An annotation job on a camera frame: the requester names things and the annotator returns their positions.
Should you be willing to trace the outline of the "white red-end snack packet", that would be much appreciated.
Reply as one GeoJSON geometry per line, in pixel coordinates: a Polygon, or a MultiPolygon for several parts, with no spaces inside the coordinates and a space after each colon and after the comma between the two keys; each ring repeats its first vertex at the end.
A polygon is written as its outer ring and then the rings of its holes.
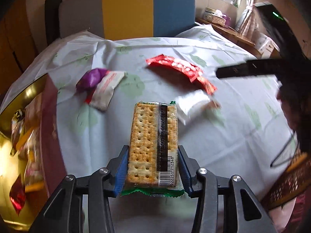
{"type": "Polygon", "coordinates": [[[112,99],[115,88],[127,76],[124,71],[110,71],[97,84],[96,88],[88,93],[85,102],[100,111],[106,111],[112,99]]]}

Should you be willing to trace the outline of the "woven tissue box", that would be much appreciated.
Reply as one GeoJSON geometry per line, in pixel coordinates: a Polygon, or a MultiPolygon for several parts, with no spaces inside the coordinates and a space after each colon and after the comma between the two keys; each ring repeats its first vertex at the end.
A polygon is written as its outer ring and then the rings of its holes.
{"type": "Polygon", "coordinates": [[[231,18],[228,17],[226,14],[223,14],[221,10],[215,10],[209,7],[205,8],[203,19],[205,21],[220,25],[225,28],[228,28],[231,23],[231,18]]]}

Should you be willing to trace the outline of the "large red snack packet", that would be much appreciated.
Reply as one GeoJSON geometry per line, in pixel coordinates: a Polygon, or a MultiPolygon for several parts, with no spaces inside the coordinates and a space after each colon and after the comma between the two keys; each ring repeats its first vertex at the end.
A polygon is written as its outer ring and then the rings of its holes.
{"type": "Polygon", "coordinates": [[[167,69],[174,69],[189,78],[191,82],[194,82],[198,77],[203,75],[203,70],[197,65],[193,65],[188,61],[166,56],[164,54],[156,57],[148,58],[145,60],[149,66],[160,66],[167,69]]]}

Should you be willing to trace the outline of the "small red patterned snack packet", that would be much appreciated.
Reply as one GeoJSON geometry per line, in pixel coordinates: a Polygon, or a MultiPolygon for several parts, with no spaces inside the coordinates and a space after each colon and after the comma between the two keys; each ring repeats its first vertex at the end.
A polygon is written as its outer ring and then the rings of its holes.
{"type": "Polygon", "coordinates": [[[203,76],[198,76],[196,80],[208,95],[213,95],[217,90],[217,87],[214,86],[207,78],[203,76]]]}

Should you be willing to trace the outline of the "white green-cloud tablecloth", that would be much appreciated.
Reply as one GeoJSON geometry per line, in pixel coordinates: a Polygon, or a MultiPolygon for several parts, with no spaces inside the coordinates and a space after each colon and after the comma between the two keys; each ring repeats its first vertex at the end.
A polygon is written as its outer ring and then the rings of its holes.
{"type": "Polygon", "coordinates": [[[200,66],[217,88],[214,99],[220,108],[180,124],[179,144],[201,167],[218,176],[239,175],[258,199],[263,198],[286,169],[297,142],[276,100],[274,76],[215,77],[216,68],[242,63],[252,54],[209,26],[197,26],[176,38],[109,41],[89,32],[66,37],[39,54],[12,84],[2,106],[47,73],[58,89],[57,129],[66,170],[87,176],[129,143],[136,103],[169,103],[195,91],[184,75],[147,66],[147,59],[161,54],[200,66]],[[98,67],[128,74],[103,113],[89,107],[86,95],[75,90],[85,72],[98,67]]]}

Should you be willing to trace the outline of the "window curtain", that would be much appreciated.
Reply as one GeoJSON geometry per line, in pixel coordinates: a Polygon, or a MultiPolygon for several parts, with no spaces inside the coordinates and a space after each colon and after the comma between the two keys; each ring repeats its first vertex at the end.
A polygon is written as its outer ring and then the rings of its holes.
{"type": "Polygon", "coordinates": [[[254,1],[255,0],[246,0],[246,7],[236,23],[235,30],[241,35],[246,35],[249,31],[249,24],[252,21],[254,1]]]}

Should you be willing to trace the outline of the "gold and maroon gift box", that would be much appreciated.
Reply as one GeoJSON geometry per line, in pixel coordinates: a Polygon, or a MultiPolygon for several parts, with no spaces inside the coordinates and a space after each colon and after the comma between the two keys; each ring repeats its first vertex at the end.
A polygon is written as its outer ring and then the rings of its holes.
{"type": "Polygon", "coordinates": [[[43,75],[1,112],[1,217],[28,231],[44,203],[67,175],[56,127],[58,90],[43,75]],[[9,193],[21,175],[25,206],[17,215],[9,193]]]}

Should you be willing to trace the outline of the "wooden side shelf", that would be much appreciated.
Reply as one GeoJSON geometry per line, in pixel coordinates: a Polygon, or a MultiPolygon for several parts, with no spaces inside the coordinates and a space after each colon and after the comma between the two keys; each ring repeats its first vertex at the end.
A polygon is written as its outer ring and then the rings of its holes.
{"type": "Polygon", "coordinates": [[[210,23],[210,22],[205,21],[204,19],[200,19],[200,18],[196,18],[196,22],[200,23],[200,24],[211,24],[213,29],[217,33],[219,33],[220,35],[225,37],[226,39],[237,44],[238,46],[240,46],[244,50],[250,52],[256,58],[261,57],[259,51],[257,51],[255,49],[255,44],[251,40],[247,39],[246,37],[241,36],[239,33],[235,32],[231,28],[225,28],[225,27],[222,27],[222,26],[214,24],[214,23],[210,23]]]}

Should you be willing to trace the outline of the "purple cartoon snack packet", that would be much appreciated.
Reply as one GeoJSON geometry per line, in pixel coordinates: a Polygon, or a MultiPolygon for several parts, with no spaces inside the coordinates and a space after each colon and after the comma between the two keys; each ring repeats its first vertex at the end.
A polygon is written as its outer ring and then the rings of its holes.
{"type": "Polygon", "coordinates": [[[87,71],[77,82],[76,91],[83,92],[96,88],[98,83],[105,77],[108,70],[104,68],[95,68],[87,71]]]}

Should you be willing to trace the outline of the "grey yellow blue sofa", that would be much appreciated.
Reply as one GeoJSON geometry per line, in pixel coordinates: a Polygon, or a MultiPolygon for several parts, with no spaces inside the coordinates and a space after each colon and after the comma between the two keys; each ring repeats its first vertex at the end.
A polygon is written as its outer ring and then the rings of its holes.
{"type": "Polygon", "coordinates": [[[87,30],[112,41],[175,37],[195,24],[195,0],[45,0],[47,44],[87,30]]]}

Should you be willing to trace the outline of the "white nutrition-label snack bar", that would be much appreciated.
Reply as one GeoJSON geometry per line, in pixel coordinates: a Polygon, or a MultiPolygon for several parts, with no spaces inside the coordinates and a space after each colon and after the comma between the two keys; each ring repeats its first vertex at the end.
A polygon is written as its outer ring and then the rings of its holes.
{"type": "Polygon", "coordinates": [[[175,99],[178,120],[187,125],[206,110],[217,110],[220,104],[203,90],[195,90],[175,99]]]}

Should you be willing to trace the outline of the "green-wrapped cracker pack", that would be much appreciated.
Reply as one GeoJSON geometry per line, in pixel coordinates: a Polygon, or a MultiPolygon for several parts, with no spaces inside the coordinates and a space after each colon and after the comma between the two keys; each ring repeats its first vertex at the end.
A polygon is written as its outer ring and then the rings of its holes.
{"type": "Polygon", "coordinates": [[[179,175],[178,117],[175,102],[138,102],[133,112],[128,171],[122,195],[177,198],[184,194],[179,175]]]}

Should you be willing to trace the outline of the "shiny red foil snack bag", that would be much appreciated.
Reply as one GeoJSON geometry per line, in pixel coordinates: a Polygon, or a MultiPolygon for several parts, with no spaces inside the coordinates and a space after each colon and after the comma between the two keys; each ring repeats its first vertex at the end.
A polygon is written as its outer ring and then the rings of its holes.
{"type": "Polygon", "coordinates": [[[22,183],[21,175],[17,177],[16,181],[12,185],[9,197],[16,214],[19,215],[25,206],[26,201],[25,186],[22,183]]]}

